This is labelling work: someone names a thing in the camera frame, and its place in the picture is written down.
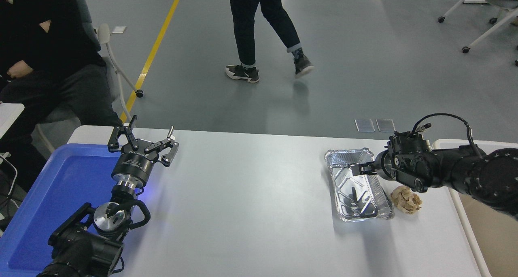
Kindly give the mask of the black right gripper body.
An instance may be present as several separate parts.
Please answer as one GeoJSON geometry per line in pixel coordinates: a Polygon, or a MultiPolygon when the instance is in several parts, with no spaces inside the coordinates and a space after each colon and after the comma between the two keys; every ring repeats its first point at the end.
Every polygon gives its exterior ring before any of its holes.
{"type": "Polygon", "coordinates": [[[391,176],[392,161],[388,150],[377,155],[374,160],[374,171],[385,180],[392,180],[391,176]]]}

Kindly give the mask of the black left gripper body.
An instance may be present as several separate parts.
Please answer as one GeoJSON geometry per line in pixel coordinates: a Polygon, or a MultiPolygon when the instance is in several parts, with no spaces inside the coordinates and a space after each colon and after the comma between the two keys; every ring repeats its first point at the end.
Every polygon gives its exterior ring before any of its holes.
{"type": "Polygon", "coordinates": [[[123,147],[121,155],[111,172],[115,181],[133,179],[137,187],[144,187],[148,183],[154,164],[158,161],[159,155],[156,151],[149,154],[144,153],[144,148],[137,151],[131,147],[123,147]]]}

